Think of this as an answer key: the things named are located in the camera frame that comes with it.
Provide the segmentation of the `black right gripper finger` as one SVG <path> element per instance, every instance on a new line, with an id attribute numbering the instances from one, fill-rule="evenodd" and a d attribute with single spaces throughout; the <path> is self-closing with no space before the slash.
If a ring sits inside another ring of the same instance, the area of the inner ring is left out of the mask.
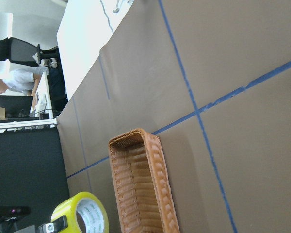
<path id="1" fill-rule="evenodd" d="M 38 233 L 59 233 L 68 227 L 67 217 L 61 216 L 53 222 L 42 224 L 38 227 Z"/>

